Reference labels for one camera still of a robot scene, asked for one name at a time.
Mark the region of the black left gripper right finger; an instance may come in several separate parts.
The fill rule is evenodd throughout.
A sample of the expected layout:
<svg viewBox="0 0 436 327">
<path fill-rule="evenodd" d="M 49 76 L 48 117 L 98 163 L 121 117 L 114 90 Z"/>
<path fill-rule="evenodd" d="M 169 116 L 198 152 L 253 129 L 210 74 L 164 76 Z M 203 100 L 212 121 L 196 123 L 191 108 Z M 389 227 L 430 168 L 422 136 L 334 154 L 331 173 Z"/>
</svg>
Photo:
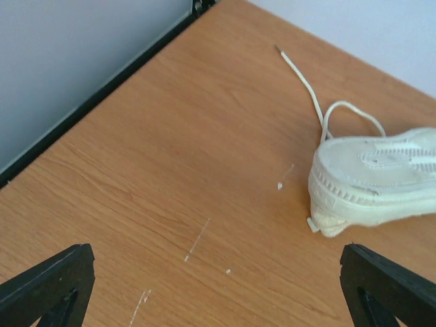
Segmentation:
<svg viewBox="0 0 436 327">
<path fill-rule="evenodd" d="M 355 326 L 435 325 L 435 284 L 360 244 L 344 246 L 340 283 Z"/>
</svg>

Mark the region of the white shoelace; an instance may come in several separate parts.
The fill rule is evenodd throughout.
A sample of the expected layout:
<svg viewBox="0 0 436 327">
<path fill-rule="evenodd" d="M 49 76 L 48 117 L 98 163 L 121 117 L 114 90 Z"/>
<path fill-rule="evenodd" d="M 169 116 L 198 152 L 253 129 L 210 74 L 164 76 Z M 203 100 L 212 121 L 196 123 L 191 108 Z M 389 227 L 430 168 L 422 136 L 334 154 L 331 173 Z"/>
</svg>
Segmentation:
<svg viewBox="0 0 436 327">
<path fill-rule="evenodd" d="M 318 120 L 320 122 L 320 126 L 322 128 L 321 136 L 320 136 L 320 144 L 329 140 L 333 139 L 334 136 L 330 132 L 328 126 L 329 126 L 329 120 L 331 114 L 339 107 L 347 108 L 348 110 L 351 110 L 358 116 L 368 120 L 371 122 L 377 131 L 379 132 L 380 136 L 385 138 L 387 136 L 385 129 L 383 128 L 382 124 L 372 115 L 365 112 L 364 110 L 359 109 L 355 105 L 351 104 L 350 102 L 347 102 L 345 100 L 339 100 L 331 104 L 327 111 L 323 112 L 320 106 L 320 103 L 318 101 L 317 95 L 311 86 L 311 84 L 307 81 L 307 79 L 304 77 L 304 75 L 301 73 L 301 71 L 297 68 L 297 66 L 294 64 L 294 62 L 288 57 L 288 55 L 285 53 L 285 51 L 279 47 L 277 44 L 275 44 L 275 48 L 279 52 L 282 59 L 287 63 L 287 65 L 291 68 L 291 70 L 296 74 L 296 76 L 299 78 L 301 83 L 304 85 L 306 90 L 309 93 L 309 96 L 313 102 L 313 106 L 316 112 L 316 115 L 318 117 Z"/>
</svg>

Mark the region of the white canvas sneaker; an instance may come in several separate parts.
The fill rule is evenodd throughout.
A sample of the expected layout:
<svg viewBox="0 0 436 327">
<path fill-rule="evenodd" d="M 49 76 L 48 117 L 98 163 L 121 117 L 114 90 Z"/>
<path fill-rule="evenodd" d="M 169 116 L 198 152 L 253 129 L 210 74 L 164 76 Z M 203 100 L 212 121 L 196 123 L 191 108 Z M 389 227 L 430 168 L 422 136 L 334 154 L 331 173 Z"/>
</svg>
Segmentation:
<svg viewBox="0 0 436 327">
<path fill-rule="evenodd" d="M 435 128 L 327 140 L 314 153 L 308 190 L 307 223 L 326 237 L 433 214 Z"/>
</svg>

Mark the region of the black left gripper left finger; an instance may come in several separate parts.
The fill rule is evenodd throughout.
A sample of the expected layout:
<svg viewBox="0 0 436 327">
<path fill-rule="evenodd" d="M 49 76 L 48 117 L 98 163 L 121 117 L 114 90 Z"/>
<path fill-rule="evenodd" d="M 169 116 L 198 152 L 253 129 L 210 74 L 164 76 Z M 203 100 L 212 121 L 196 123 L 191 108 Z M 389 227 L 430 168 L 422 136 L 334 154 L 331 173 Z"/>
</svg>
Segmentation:
<svg viewBox="0 0 436 327">
<path fill-rule="evenodd" d="M 75 244 L 1 284 L 2 326 L 81 326 L 95 283 L 90 244 Z"/>
</svg>

